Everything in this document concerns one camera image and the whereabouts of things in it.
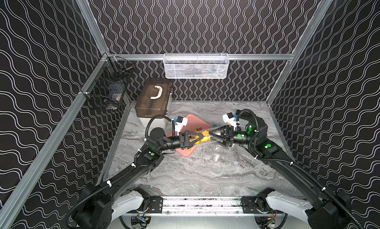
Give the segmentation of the clear jar orange cookies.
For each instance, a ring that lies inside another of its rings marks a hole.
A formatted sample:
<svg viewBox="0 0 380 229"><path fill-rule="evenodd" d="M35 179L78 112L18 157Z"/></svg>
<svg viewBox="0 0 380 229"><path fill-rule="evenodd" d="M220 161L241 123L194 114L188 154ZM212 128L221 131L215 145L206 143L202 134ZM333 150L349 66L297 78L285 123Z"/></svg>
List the clear jar orange cookies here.
<svg viewBox="0 0 380 229"><path fill-rule="evenodd" d="M192 141L195 141L195 145L200 145L200 144L205 145L205 144L209 144L209 143L213 143L213 142L217 142L218 141L217 138L215 138L214 136L212 136L210 134L209 130L197 131L196 134L197 135L193 135L192 136Z"/></svg>

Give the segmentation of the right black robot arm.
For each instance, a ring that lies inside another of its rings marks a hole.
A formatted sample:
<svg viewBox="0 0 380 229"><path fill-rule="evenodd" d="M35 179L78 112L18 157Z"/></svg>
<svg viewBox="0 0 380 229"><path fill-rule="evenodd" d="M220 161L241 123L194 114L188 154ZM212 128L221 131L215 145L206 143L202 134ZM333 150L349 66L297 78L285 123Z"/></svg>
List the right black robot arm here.
<svg viewBox="0 0 380 229"><path fill-rule="evenodd" d="M281 195L269 187L256 196L258 211L282 211L306 222L312 229L345 229L350 223L363 228L352 213L350 195L342 190L332 190L297 165L267 137L268 126L262 118L249 109L243 109L236 115L225 114L223 119L226 125L209 131L212 140L226 147L239 145L254 159L285 177L305 198Z"/></svg>

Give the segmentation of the clear jar brown cookies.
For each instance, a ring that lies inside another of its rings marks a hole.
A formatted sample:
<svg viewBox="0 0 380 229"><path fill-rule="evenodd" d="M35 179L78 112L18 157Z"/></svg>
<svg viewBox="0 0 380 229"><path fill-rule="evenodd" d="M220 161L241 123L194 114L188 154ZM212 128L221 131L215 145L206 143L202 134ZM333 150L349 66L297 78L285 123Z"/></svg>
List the clear jar brown cookies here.
<svg viewBox="0 0 380 229"><path fill-rule="evenodd" d="M212 150L212 160L214 162L219 162L221 157L224 155L224 148L222 146L217 145Z"/></svg>

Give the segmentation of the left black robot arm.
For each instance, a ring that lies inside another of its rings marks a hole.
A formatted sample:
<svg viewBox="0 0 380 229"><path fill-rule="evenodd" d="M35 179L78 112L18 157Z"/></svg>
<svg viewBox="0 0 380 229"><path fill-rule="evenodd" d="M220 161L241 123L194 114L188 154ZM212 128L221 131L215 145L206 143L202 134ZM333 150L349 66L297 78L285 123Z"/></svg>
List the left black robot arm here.
<svg viewBox="0 0 380 229"><path fill-rule="evenodd" d="M64 217L63 227L72 229L106 229L121 215L139 210L145 196L133 190L125 195L126 189L138 179L152 172L165 155L176 149L190 149L209 137L209 133L185 131L177 128L178 120L164 115L152 117L146 125L145 142L138 149L133 162L120 173L98 185L88 185L81 193L78 202Z"/></svg>

